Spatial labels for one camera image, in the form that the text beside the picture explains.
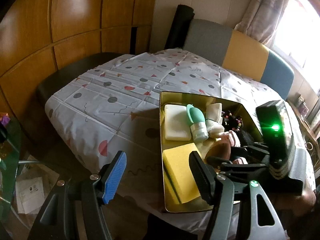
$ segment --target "screw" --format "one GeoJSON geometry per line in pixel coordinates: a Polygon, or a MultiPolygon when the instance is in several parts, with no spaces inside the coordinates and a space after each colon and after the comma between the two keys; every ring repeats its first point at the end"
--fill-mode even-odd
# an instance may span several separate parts
{"type": "Polygon", "coordinates": [[[90,179],[91,180],[97,180],[97,179],[99,179],[99,175],[98,174],[91,174],[90,175],[90,179]]]}
{"type": "Polygon", "coordinates": [[[218,180],[225,180],[225,179],[226,179],[226,176],[218,174],[218,175],[217,175],[217,179],[218,179],[218,180]]]}
{"type": "Polygon", "coordinates": [[[259,183],[256,180],[252,180],[252,181],[250,181],[250,185],[252,187],[257,187],[257,186],[259,186],[259,183]]]}
{"type": "Polygon", "coordinates": [[[63,186],[64,185],[64,180],[58,180],[57,181],[57,186],[58,187],[61,187],[61,186],[63,186]]]}

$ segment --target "window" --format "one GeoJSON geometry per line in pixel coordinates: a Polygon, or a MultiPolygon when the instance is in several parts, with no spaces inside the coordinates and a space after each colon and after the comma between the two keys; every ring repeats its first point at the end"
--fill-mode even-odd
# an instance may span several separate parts
{"type": "Polygon", "coordinates": [[[320,17],[308,0],[289,0],[271,49],[320,89],[320,17]]]}

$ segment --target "green led light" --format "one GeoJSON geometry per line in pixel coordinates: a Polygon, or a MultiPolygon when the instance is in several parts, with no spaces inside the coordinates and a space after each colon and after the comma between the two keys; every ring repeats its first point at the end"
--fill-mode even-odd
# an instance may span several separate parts
{"type": "Polygon", "coordinates": [[[280,125],[279,125],[279,124],[274,124],[271,128],[272,128],[274,131],[278,132],[279,129],[280,129],[280,125]]]}
{"type": "Polygon", "coordinates": [[[257,186],[259,186],[259,183],[256,180],[252,180],[252,181],[250,181],[250,185],[252,187],[257,187],[257,186]]]}

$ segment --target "wooden wall panel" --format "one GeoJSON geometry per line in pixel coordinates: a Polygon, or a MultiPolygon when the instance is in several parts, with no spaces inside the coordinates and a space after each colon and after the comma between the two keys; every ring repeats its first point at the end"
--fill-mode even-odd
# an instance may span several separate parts
{"type": "Polygon", "coordinates": [[[0,75],[50,43],[49,0],[16,0],[0,23],[0,75]]]}
{"type": "Polygon", "coordinates": [[[84,33],[54,46],[58,69],[100,52],[100,31],[84,33]]]}
{"type": "Polygon", "coordinates": [[[114,27],[102,30],[102,52],[130,53],[131,27],[114,27]]]}
{"type": "Polygon", "coordinates": [[[148,52],[150,42],[151,26],[139,26],[137,28],[136,54],[148,52]]]}
{"type": "Polygon", "coordinates": [[[100,28],[101,0],[52,0],[53,42],[100,28]]]}
{"type": "Polygon", "coordinates": [[[46,49],[10,70],[0,78],[0,85],[14,114],[37,142],[53,129],[35,96],[37,85],[55,72],[52,49],[46,49]]]}
{"type": "Polygon", "coordinates": [[[102,28],[131,25],[133,3],[134,0],[103,0],[102,28]]]}
{"type": "Polygon", "coordinates": [[[133,25],[151,25],[155,0],[135,0],[133,25]]]}
{"type": "Polygon", "coordinates": [[[0,112],[1,113],[8,113],[9,116],[12,116],[11,108],[8,105],[7,100],[5,99],[2,91],[0,91],[0,112]]]}

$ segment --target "white sponge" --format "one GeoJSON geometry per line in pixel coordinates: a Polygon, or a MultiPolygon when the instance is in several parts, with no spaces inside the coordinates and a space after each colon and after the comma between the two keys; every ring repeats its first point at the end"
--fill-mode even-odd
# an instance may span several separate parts
{"type": "Polygon", "coordinates": [[[188,125],[187,108],[185,106],[164,106],[164,133],[167,140],[191,140],[191,131],[190,126],[188,125]]]}

